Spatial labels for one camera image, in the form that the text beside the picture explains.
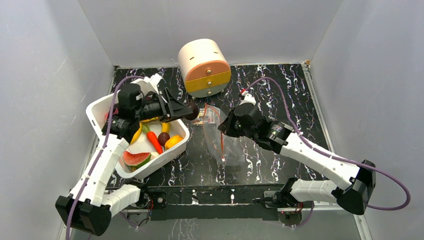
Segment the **dark brown round fruit toy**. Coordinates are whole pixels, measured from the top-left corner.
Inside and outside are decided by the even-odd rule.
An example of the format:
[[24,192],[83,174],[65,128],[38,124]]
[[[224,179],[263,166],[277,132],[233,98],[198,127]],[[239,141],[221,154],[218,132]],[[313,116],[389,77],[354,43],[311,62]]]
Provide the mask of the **dark brown round fruit toy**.
[[194,102],[188,102],[186,106],[191,109],[191,113],[184,116],[186,120],[193,121],[199,115],[199,108]]

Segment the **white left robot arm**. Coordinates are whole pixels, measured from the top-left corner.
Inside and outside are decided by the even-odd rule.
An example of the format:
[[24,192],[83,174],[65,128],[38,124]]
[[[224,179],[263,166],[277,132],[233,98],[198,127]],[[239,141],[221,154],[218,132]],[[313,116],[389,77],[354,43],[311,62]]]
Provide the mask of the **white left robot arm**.
[[136,185],[105,192],[115,168],[124,164],[129,147],[140,143],[144,121],[182,125],[182,118],[196,118],[194,106],[180,103],[167,88],[159,90],[141,79],[118,85],[114,93],[91,103],[86,114],[99,145],[76,185],[56,200],[67,237],[71,229],[101,236],[112,217],[126,207],[144,208],[149,203],[149,194]]

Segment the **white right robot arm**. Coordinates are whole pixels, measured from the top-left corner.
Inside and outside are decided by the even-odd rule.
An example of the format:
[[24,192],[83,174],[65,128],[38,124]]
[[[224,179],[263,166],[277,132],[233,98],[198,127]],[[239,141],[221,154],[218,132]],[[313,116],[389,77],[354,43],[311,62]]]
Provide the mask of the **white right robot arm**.
[[288,124],[263,116],[252,103],[233,108],[218,129],[229,137],[249,138],[259,147],[294,159],[327,178],[289,179],[280,192],[286,206],[295,207],[299,202],[316,201],[338,204],[354,215],[365,213],[376,186],[373,162],[342,162],[338,160],[338,155],[302,140]]

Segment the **clear orange-zip bag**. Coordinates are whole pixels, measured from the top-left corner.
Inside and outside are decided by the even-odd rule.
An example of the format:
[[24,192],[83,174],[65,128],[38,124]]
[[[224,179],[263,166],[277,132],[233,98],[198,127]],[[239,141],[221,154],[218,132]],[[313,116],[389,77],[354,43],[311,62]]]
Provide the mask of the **clear orange-zip bag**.
[[[227,118],[227,115],[218,107],[220,111],[220,124]],[[202,125],[203,136],[206,141],[208,152],[219,165],[242,166],[245,163],[245,153],[240,144],[240,139],[222,134],[218,130],[218,124]]]

